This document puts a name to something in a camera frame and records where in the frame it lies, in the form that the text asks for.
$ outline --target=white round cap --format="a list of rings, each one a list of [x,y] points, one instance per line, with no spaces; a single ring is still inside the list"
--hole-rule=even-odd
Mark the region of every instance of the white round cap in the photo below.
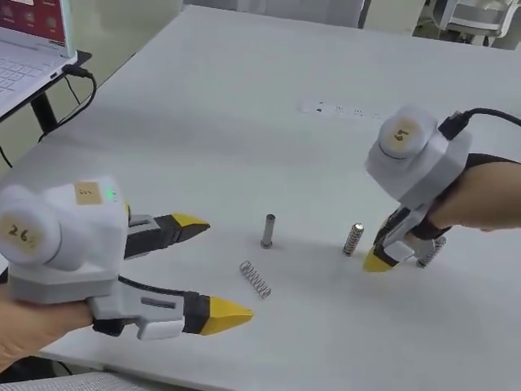
[[[395,116],[383,124],[379,146],[386,156],[406,160],[414,158],[425,147],[430,136],[415,119]]]
[[[43,265],[61,244],[53,209],[35,199],[6,202],[0,208],[0,253],[17,265]]]

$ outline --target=metal pin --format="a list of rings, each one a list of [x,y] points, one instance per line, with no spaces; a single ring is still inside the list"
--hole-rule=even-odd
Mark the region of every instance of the metal pin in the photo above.
[[[434,239],[434,250],[432,253],[427,254],[425,257],[417,260],[416,265],[425,269],[429,264],[436,258],[440,253],[441,249],[447,244],[447,239],[444,236],[440,236],[438,239]]]
[[[262,240],[260,241],[260,245],[262,248],[271,248],[273,245],[272,238],[274,236],[274,226],[275,226],[275,215],[269,214],[266,216],[266,224],[264,227],[264,234],[262,235]]]
[[[348,257],[351,257],[353,255],[363,233],[364,226],[360,222],[351,227],[351,232],[349,232],[348,239],[346,240],[344,245],[343,251],[345,255],[347,255]]]

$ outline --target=human hand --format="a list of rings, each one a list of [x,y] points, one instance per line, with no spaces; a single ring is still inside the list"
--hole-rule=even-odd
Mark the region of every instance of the human hand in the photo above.
[[[13,301],[0,286],[0,372],[93,322],[85,302],[33,305]]]
[[[521,227],[521,165],[488,163],[468,169],[447,199],[432,209],[438,228],[466,226],[482,231]]]

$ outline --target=laptop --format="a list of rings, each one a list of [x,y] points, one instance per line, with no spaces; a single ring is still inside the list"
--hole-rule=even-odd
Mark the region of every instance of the laptop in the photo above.
[[[0,0],[0,117],[76,62],[68,0]]]

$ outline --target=number label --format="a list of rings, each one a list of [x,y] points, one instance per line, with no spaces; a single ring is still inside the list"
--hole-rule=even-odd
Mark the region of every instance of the number label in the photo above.
[[[78,205],[101,205],[103,199],[97,182],[78,182],[74,184]]]
[[[407,147],[410,139],[418,132],[418,124],[409,119],[402,119],[395,129],[390,133],[389,143],[397,151],[402,151]]]
[[[0,221],[0,236],[26,255],[33,255],[42,242],[42,234],[10,215]]]

